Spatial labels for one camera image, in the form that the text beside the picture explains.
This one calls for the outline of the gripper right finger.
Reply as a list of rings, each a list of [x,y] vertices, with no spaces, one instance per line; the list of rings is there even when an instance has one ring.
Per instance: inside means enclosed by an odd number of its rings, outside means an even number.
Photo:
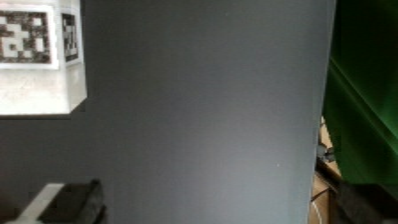
[[[398,185],[340,185],[335,224],[398,224]]]

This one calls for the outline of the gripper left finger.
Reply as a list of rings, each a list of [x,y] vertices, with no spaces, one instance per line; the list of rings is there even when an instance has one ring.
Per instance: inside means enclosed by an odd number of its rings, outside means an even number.
[[[15,224],[107,224],[102,182],[51,183]]]

